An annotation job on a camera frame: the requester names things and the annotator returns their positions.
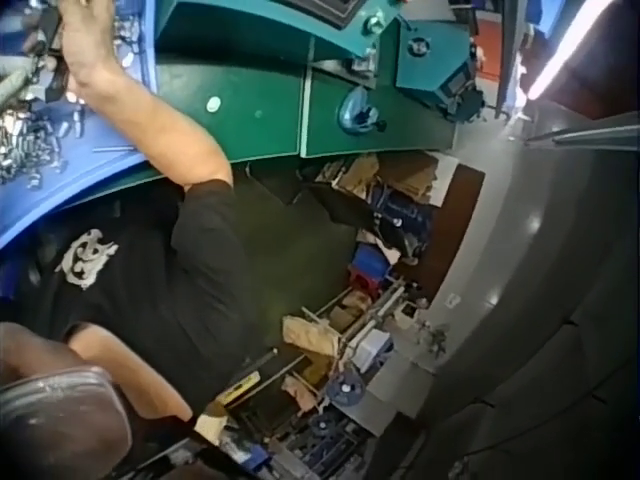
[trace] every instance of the person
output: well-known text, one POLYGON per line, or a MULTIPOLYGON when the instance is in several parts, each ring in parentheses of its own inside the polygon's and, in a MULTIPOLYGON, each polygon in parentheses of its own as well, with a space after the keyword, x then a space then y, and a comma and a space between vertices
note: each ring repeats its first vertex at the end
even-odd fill
POLYGON ((119 65, 113 0, 58 7, 70 90, 184 199, 170 231, 140 217, 90 218, 18 318, 0 323, 0 375, 6 384, 79 357, 109 372, 141 417, 190 421, 261 347, 231 166, 207 131, 119 65))

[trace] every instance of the gray floor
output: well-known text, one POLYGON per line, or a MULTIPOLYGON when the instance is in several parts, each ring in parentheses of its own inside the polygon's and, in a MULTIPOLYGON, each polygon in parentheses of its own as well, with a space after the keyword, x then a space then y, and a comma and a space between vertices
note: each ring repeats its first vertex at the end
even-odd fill
MULTIPOLYGON (((290 175, 261 180, 274 191, 291 189, 290 175)), ((267 339, 280 338, 280 319, 301 306, 321 307, 345 285, 355 231, 335 225, 308 194, 285 206, 244 170, 235 172, 238 232, 253 270, 267 339)))

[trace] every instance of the fluorescent light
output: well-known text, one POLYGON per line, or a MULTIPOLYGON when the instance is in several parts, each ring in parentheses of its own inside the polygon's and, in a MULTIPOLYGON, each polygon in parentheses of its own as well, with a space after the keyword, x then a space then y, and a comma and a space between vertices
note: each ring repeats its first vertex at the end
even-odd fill
POLYGON ((615 0, 586 0, 567 29, 558 50, 533 83, 527 96, 535 100, 547 89, 565 62, 576 51, 600 14, 615 0))

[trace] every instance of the black t-shirt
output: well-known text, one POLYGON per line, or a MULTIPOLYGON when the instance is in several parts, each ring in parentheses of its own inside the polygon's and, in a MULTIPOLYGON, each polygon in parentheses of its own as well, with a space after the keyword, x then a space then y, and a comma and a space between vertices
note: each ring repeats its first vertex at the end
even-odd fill
POLYGON ((135 218, 77 237, 20 323, 57 341, 82 323, 109 330, 199 415, 260 345, 234 193, 222 181, 193 186, 172 232, 135 218))

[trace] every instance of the pile of metal parts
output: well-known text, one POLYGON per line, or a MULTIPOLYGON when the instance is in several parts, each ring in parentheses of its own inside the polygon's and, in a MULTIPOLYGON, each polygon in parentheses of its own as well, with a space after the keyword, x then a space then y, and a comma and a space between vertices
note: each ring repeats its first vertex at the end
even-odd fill
MULTIPOLYGON (((7 98, 3 97, 0 102, 4 107, 0 117, 0 186, 26 176, 28 189, 40 189, 44 167, 62 173, 68 165, 62 155, 61 140, 71 130, 76 139, 84 134, 85 102, 67 91, 68 71, 60 55, 53 67, 55 71, 48 71, 53 44, 59 43, 59 39, 53 38, 60 23, 55 4, 55 1, 30 0, 24 11, 25 15, 31 15, 38 10, 43 18, 51 12, 46 15, 47 23, 41 20, 39 25, 50 37, 43 38, 43 48, 31 56, 0 57, 0 71, 6 76, 2 86, 7 90, 4 96, 7 98), (70 115, 55 115, 55 121, 53 116, 48 116, 49 109, 34 108, 38 102, 46 104, 59 100, 66 100, 73 109, 70 115)), ((141 34, 138 16, 115 19, 114 51, 125 69, 133 65, 140 53, 141 34)))

